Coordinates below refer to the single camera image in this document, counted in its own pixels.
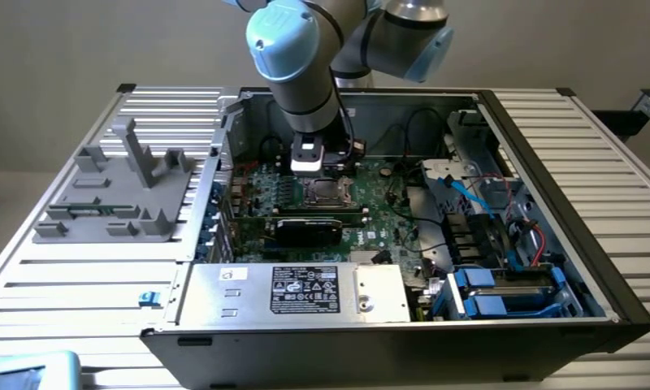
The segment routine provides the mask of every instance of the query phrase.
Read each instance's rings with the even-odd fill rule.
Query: power supply label
[[[270,310],[274,314],[338,313],[337,267],[273,267]]]

